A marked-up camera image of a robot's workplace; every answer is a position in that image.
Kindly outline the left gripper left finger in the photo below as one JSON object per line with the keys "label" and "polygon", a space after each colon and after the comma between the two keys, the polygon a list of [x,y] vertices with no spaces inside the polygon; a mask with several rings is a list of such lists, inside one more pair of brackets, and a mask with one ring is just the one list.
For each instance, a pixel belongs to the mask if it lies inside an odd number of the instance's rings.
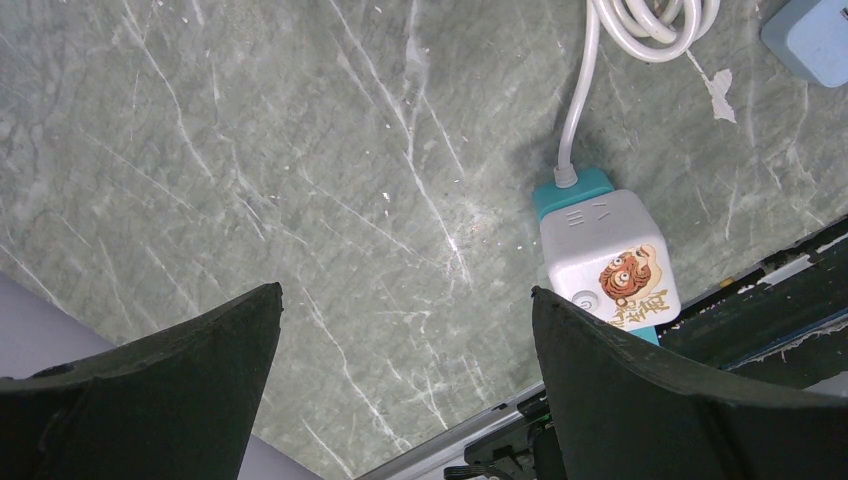
{"label": "left gripper left finger", "polygon": [[256,287],[104,353],[1,381],[5,479],[234,479],[278,340]]}

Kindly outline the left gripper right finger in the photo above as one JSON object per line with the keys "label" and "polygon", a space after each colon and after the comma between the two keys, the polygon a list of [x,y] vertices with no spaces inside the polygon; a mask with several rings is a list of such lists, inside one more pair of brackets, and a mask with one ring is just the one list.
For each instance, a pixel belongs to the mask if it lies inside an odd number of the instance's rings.
{"label": "left gripper right finger", "polygon": [[532,290],[532,328],[571,479],[843,479],[847,401],[740,377]]}

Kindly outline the white cube socket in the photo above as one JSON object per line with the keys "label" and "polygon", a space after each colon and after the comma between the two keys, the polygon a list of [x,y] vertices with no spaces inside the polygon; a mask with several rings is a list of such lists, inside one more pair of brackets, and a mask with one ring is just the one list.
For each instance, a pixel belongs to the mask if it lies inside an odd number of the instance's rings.
{"label": "white cube socket", "polygon": [[540,222],[552,290],[622,330],[665,324],[681,311],[666,241],[633,192],[559,208]]}

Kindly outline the teal power strip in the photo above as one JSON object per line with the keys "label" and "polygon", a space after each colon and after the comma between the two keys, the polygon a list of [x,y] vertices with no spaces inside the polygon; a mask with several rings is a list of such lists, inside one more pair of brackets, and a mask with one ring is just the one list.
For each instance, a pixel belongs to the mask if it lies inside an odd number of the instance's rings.
{"label": "teal power strip", "polygon": [[[666,63],[687,52],[714,24],[717,1],[666,1],[659,8],[646,1],[589,1],[579,75],[563,125],[554,180],[538,187],[533,203],[539,224],[559,208],[593,199],[617,189],[598,167],[579,170],[572,159],[577,126],[590,92],[600,36],[607,33],[627,54],[646,63]],[[654,327],[628,331],[652,344]]]}

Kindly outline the light blue power strip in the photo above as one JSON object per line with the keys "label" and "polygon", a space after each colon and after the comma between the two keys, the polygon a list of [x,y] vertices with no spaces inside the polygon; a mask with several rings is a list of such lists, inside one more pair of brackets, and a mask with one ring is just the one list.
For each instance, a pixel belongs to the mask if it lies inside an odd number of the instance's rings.
{"label": "light blue power strip", "polygon": [[847,0],[791,0],[760,38],[795,76],[826,88],[847,83]]}

